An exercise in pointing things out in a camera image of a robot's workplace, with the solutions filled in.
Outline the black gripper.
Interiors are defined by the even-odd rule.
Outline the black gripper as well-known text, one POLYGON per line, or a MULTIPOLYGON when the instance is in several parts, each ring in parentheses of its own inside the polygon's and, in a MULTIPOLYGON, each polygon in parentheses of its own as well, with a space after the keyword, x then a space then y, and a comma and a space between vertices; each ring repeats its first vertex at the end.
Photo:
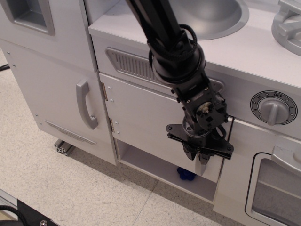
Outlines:
POLYGON ((227 132, 220 125, 212 131, 196 132, 183 121, 181 124, 170 124, 166 127, 167 137, 182 144, 183 150, 190 160, 199 153, 201 165, 207 165, 211 156, 218 155, 230 160, 234 151, 233 145, 226 140, 227 132))

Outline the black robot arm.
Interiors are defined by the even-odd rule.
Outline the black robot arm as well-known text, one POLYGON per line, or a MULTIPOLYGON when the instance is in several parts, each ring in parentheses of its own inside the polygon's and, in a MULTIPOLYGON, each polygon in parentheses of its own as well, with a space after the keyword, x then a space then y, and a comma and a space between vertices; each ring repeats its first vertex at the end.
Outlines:
POLYGON ((127 4, 147 38, 155 76, 182 104, 184 119, 166 127, 168 137, 182 144, 189 159, 198 157, 203 165, 215 155, 230 159, 234 147, 223 128, 229 117, 227 104, 205 73, 204 52, 193 29, 177 22, 167 0, 129 0, 127 4))

